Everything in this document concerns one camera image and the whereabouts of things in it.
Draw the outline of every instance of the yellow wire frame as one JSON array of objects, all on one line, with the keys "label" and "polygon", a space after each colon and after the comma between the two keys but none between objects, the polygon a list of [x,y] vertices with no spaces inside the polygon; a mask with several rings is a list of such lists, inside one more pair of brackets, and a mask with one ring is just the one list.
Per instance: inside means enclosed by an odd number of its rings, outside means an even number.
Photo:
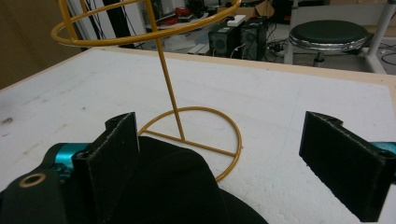
[{"label": "yellow wire frame", "polygon": [[[116,7],[123,7],[125,5],[138,3],[138,2],[142,2],[142,1],[145,2],[146,6],[151,5],[151,2],[149,0],[124,0],[123,2],[115,3],[112,5],[105,6],[105,7],[99,7],[99,8],[93,9],[93,10],[89,10],[89,11],[86,8],[84,9],[84,7],[83,7],[83,13],[81,13],[77,16],[74,16],[74,17],[70,17],[66,0],[58,0],[59,8],[62,12],[64,21],[57,24],[50,32],[50,35],[51,35],[52,39],[54,39],[58,43],[65,44],[65,45],[72,45],[72,46],[73,45],[74,46],[82,46],[82,47],[102,47],[102,46],[125,45],[125,44],[137,43],[137,42],[144,42],[144,41],[148,41],[148,40],[152,40],[152,39],[156,39],[156,38],[163,38],[163,37],[167,37],[170,35],[186,33],[188,31],[201,28],[201,27],[208,25],[210,23],[219,21],[219,20],[227,17],[229,14],[235,12],[236,9],[240,6],[242,0],[237,0],[232,7],[229,7],[226,10],[223,10],[223,11],[221,11],[213,16],[210,16],[208,18],[205,18],[203,20],[190,22],[190,23],[187,23],[180,27],[161,30],[161,31],[158,31],[155,33],[153,32],[153,33],[142,34],[142,35],[133,35],[133,36],[125,36],[125,37],[118,37],[118,38],[111,38],[111,39],[99,39],[99,40],[78,39],[75,27],[73,26],[74,22],[79,21],[83,18],[89,17],[91,15],[97,14],[102,11],[110,10],[110,9],[113,9]],[[64,28],[66,28],[67,32],[70,35],[69,39],[59,36],[59,32],[61,32],[61,30]]]},{"label": "yellow wire frame", "polygon": [[215,110],[215,109],[212,109],[212,108],[203,107],[203,106],[188,106],[188,107],[181,107],[181,108],[178,108],[178,109],[177,109],[177,112],[194,111],[194,110],[195,110],[195,111],[196,111],[196,110],[199,110],[199,111],[209,112],[209,113],[216,114],[216,115],[218,115],[218,116],[220,116],[220,117],[226,119],[226,120],[232,125],[233,130],[234,130],[235,135],[236,135],[236,138],[237,138],[236,151],[235,151],[235,152],[230,152],[230,151],[225,151],[225,150],[222,150],[222,149],[219,149],[219,148],[215,148],[215,147],[204,146],[204,145],[202,145],[202,144],[198,144],[198,143],[195,143],[195,142],[192,142],[192,141],[188,141],[188,140],[185,140],[185,139],[176,138],[176,137],[174,137],[174,136],[170,136],[170,135],[166,135],[166,134],[163,134],[163,133],[157,133],[157,132],[148,130],[148,128],[149,128],[152,124],[154,124],[155,122],[157,122],[158,120],[163,119],[163,118],[165,118],[165,117],[167,117],[167,116],[170,116],[170,115],[172,115],[172,114],[175,114],[175,111],[174,111],[174,110],[170,110],[170,111],[168,111],[168,112],[165,112],[165,113],[161,114],[160,116],[158,116],[157,118],[152,119],[151,121],[149,121],[149,122],[139,131],[138,134],[139,134],[139,135],[142,135],[143,133],[148,133],[148,134],[156,135],[156,136],[159,136],[159,137],[162,137],[162,138],[170,139],[170,140],[172,140],[172,141],[176,141],[176,142],[179,142],[179,143],[187,144],[187,145],[190,145],[190,146],[193,146],[193,147],[199,147],[199,148],[203,148],[203,149],[206,149],[206,150],[209,150],[209,151],[217,152],[217,153],[222,154],[222,155],[226,155],[226,156],[233,157],[233,161],[230,163],[230,165],[227,167],[227,169],[224,170],[220,175],[218,175],[218,176],[216,177],[216,181],[219,182],[219,181],[222,180],[227,174],[229,174],[229,173],[231,172],[231,170],[235,167],[236,163],[237,163],[238,160],[239,160],[239,155],[241,154],[241,151],[242,151],[242,137],[241,137],[241,133],[239,132],[239,129],[238,129],[238,127],[236,126],[235,122],[233,122],[233,120],[232,120],[230,117],[228,117],[228,116],[225,115],[224,113],[221,113],[221,112],[219,112],[218,110]]},{"label": "yellow wire frame", "polygon": [[[143,34],[143,35],[128,36],[128,37],[118,37],[118,38],[113,38],[113,39],[100,39],[100,40],[79,40],[78,39],[76,30],[75,30],[75,28],[73,26],[74,22],[76,22],[78,20],[81,20],[83,18],[86,18],[88,16],[91,16],[93,14],[97,14],[97,13],[102,12],[102,11],[110,10],[110,9],[116,8],[116,7],[122,7],[122,6],[125,6],[125,5],[128,5],[128,4],[137,3],[137,2],[141,2],[141,1],[145,2],[147,10],[148,10],[148,18],[149,18],[150,25],[151,25],[151,30],[152,30],[151,33]],[[182,128],[182,125],[181,125],[181,121],[180,121],[180,117],[179,117],[178,112],[179,111],[181,112],[181,111],[184,111],[184,110],[191,110],[191,107],[188,107],[188,109],[180,109],[180,108],[177,107],[175,95],[174,95],[173,88],[172,88],[172,83],[171,83],[171,80],[170,80],[170,77],[169,77],[169,72],[168,72],[168,69],[167,69],[167,66],[166,66],[165,57],[164,57],[164,54],[163,54],[163,45],[161,43],[161,38],[169,36],[169,35],[177,35],[177,34],[185,33],[185,32],[200,28],[202,26],[208,25],[211,22],[219,21],[222,18],[224,18],[224,17],[228,16],[229,14],[233,13],[239,7],[239,5],[241,4],[241,1],[242,0],[236,0],[235,4],[232,7],[228,8],[228,9],[226,9],[224,11],[221,11],[220,13],[217,13],[214,16],[211,16],[211,17],[208,17],[206,19],[203,19],[201,21],[195,21],[195,22],[191,22],[191,23],[188,23],[188,24],[186,24],[184,26],[180,26],[180,27],[177,27],[177,28],[171,28],[171,29],[159,31],[158,27],[157,27],[157,24],[156,24],[156,21],[155,21],[155,16],[154,16],[154,12],[152,10],[152,5],[151,5],[151,1],[150,0],[125,0],[123,2],[119,2],[119,3],[116,3],[116,4],[108,5],[106,7],[99,7],[97,9],[90,10],[90,11],[88,11],[87,8],[85,6],[83,6],[83,5],[85,5],[83,3],[83,0],[80,0],[80,4],[81,4],[82,10],[83,10],[83,13],[80,14],[80,15],[77,15],[77,16],[75,16],[73,18],[71,18],[70,15],[69,15],[69,10],[68,10],[68,6],[66,4],[66,0],[58,0],[59,7],[60,7],[60,10],[61,10],[62,16],[64,18],[64,22],[59,23],[58,25],[56,25],[52,29],[51,37],[55,41],[57,41],[57,42],[59,42],[61,44],[74,45],[74,46],[84,46],[84,47],[123,45],[123,44],[131,44],[131,43],[135,43],[135,42],[143,42],[143,41],[155,39],[155,43],[157,45],[157,50],[158,50],[158,55],[159,55],[160,61],[161,61],[161,66],[163,68],[163,75],[164,75],[164,78],[165,78],[165,81],[166,81],[166,86],[167,86],[168,93],[169,93],[169,96],[170,96],[170,99],[171,99],[171,103],[172,103],[172,107],[173,107],[173,110],[168,112],[168,113],[175,114],[176,121],[177,121],[177,127],[178,127],[179,134],[180,134],[180,139],[177,139],[175,137],[168,136],[168,135],[165,135],[165,134],[162,134],[162,133],[151,132],[151,131],[147,130],[147,128],[144,129],[145,130],[144,133],[152,133],[152,134],[155,134],[155,135],[158,135],[158,136],[162,136],[162,137],[165,137],[165,138],[168,138],[168,139],[171,139],[171,140],[175,140],[175,141],[178,141],[178,142],[182,142],[182,143],[185,143],[185,144],[188,144],[188,145],[200,147],[200,148],[203,148],[203,149],[208,149],[208,150],[215,151],[215,152],[227,155],[227,156],[233,156],[233,161],[230,164],[230,166],[222,174],[220,174],[216,178],[217,181],[220,181],[228,173],[231,172],[231,170],[236,165],[236,162],[239,159],[239,155],[240,155],[241,148],[242,148],[241,134],[240,134],[238,128],[236,127],[235,123],[230,118],[228,118],[225,114],[222,114],[222,113],[220,113],[217,110],[206,108],[206,107],[193,107],[194,110],[204,110],[204,111],[207,111],[207,112],[218,114],[221,117],[227,119],[233,125],[233,127],[235,129],[235,132],[236,132],[236,135],[237,135],[237,138],[238,138],[238,147],[236,149],[236,152],[233,154],[233,153],[230,153],[230,152],[223,151],[221,149],[217,149],[217,148],[213,148],[213,147],[207,147],[207,146],[204,146],[204,145],[201,145],[201,144],[193,143],[193,142],[187,141],[185,139],[183,128]],[[61,38],[61,37],[58,36],[59,32],[64,27],[68,31],[68,33],[70,35],[70,39],[65,39],[65,38]]]}]

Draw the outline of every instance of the metal grommet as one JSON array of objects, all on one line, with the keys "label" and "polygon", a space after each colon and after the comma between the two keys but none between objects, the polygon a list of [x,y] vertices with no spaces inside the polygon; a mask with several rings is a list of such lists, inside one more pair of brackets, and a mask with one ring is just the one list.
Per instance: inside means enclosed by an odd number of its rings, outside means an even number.
[{"label": "metal grommet", "polygon": [[28,175],[20,181],[20,187],[24,189],[30,188],[32,186],[35,186],[43,182],[45,179],[46,179],[46,175],[43,173]]}]

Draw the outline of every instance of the yellow wire stand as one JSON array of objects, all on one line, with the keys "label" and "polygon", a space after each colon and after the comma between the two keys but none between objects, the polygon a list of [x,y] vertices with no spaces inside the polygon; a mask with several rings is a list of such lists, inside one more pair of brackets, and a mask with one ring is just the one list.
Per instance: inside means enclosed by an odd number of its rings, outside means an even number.
[{"label": "yellow wire stand", "polygon": [[[171,79],[169,77],[168,68],[166,66],[165,56],[163,54],[163,45],[161,43],[161,38],[164,38],[164,37],[167,37],[170,35],[186,33],[188,31],[201,28],[201,27],[208,25],[210,23],[213,23],[215,21],[219,21],[219,20],[227,17],[229,14],[235,12],[236,9],[240,6],[241,1],[242,0],[236,0],[236,1],[234,1],[233,6],[227,8],[226,10],[223,10],[211,17],[205,18],[203,20],[193,21],[193,22],[187,23],[186,25],[175,27],[175,28],[170,28],[170,29],[166,29],[166,30],[158,30],[150,0],[124,0],[124,1],[120,1],[120,2],[112,4],[112,5],[108,5],[105,7],[99,7],[99,8],[93,9],[93,10],[88,10],[85,5],[84,0],[79,0],[80,6],[82,9],[82,13],[77,16],[74,16],[74,17],[70,17],[69,8],[66,3],[66,0],[58,0],[59,8],[61,10],[62,17],[63,17],[64,21],[59,23],[58,25],[56,25],[52,29],[50,35],[51,35],[52,39],[54,39],[55,41],[57,41],[61,44],[70,45],[70,46],[79,46],[79,47],[101,47],[101,46],[125,45],[125,44],[144,42],[144,41],[154,39],[155,43],[157,45],[158,55],[160,57],[161,66],[163,68],[163,75],[165,77],[166,87],[168,89],[168,93],[169,93],[169,96],[171,99],[173,110],[165,112],[165,113],[161,114],[160,116],[158,116],[157,118],[151,120],[148,124],[146,124],[142,128],[142,130],[140,130],[140,132],[138,134],[139,135],[141,135],[142,133],[153,134],[153,135],[157,135],[157,136],[169,139],[169,140],[177,141],[177,142],[180,142],[183,144],[187,144],[187,145],[194,146],[194,147],[199,147],[202,149],[210,150],[210,151],[217,152],[217,153],[220,153],[220,154],[223,154],[226,156],[233,157],[233,161],[228,166],[228,168],[223,173],[221,173],[219,176],[216,177],[216,180],[220,181],[228,173],[231,172],[231,170],[234,168],[234,166],[236,165],[236,163],[239,159],[239,155],[240,155],[241,149],[242,149],[241,133],[239,132],[239,130],[238,130],[236,124],[233,122],[233,120],[230,119],[225,114],[219,112],[218,110],[207,108],[207,107],[202,107],[202,106],[190,106],[190,107],[183,107],[183,108],[177,107],[177,102],[176,102],[175,95],[173,92]],[[151,33],[142,34],[142,35],[118,37],[118,38],[110,38],[110,39],[98,39],[98,40],[83,40],[83,39],[78,38],[77,32],[74,27],[74,23],[76,21],[80,21],[81,19],[87,18],[87,17],[97,14],[99,12],[107,11],[107,10],[117,8],[117,7],[123,7],[125,5],[138,3],[138,2],[144,2],[146,5],[147,11],[148,11],[148,18],[149,18],[149,22],[150,22],[151,30],[152,30]],[[69,38],[64,38],[64,37],[59,36],[59,33],[64,28],[66,29],[66,31],[69,35]],[[237,149],[236,149],[235,153],[225,151],[222,149],[218,149],[218,148],[214,148],[214,147],[201,145],[201,144],[186,140],[186,137],[183,132],[183,127],[181,125],[179,112],[191,111],[191,110],[199,110],[199,111],[205,111],[208,113],[213,113],[213,114],[219,115],[222,118],[226,119],[233,126],[233,129],[236,134]],[[166,135],[163,133],[156,133],[156,132],[148,130],[148,127],[150,125],[152,125],[154,122],[156,122],[159,119],[162,119],[164,117],[167,117],[169,115],[172,115],[172,114],[174,114],[175,118],[176,118],[178,132],[180,134],[179,138],[176,138],[176,137],[170,136],[170,135]]]}]

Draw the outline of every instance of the white table surface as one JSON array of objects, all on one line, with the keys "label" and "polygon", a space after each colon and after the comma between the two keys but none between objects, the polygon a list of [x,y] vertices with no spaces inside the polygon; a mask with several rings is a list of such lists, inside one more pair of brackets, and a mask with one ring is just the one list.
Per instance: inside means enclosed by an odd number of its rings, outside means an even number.
[{"label": "white table surface", "polygon": [[[238,125],[243,150],[221,188],[270,223],[360,223],[299,157],[305,111],[344,121],[368,141],[396,141],[396,77],[166,54],[179,107],[202,105]],[[170,110],[155,52],[97,48],[0,91],[0,189],[60,142],[92,142],[112,117],[134,111],[141,128]],[[228,124],[181,114],[186,137],[233,150]],[[153,129],[177,134],[172,119]],[[197,149],[217,175],[230,158]],[[396,223],[391,186],[379,223]]]}]

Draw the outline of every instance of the black fabric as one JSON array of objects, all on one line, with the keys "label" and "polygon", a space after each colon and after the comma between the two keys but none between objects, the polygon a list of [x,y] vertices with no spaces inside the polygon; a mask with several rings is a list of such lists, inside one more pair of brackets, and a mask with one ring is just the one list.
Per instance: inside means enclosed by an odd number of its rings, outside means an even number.
[{"label": "black fabric", "polygon": [[290,35],[318,44],[346,44],[363,39],[366,29],[349,21],[310,21],[295,26]]},{"label": "black fabric", "polygon": [[199,154],[149,137],[139,145],[140,162],[112,223],[267,223],[219,189]]}]

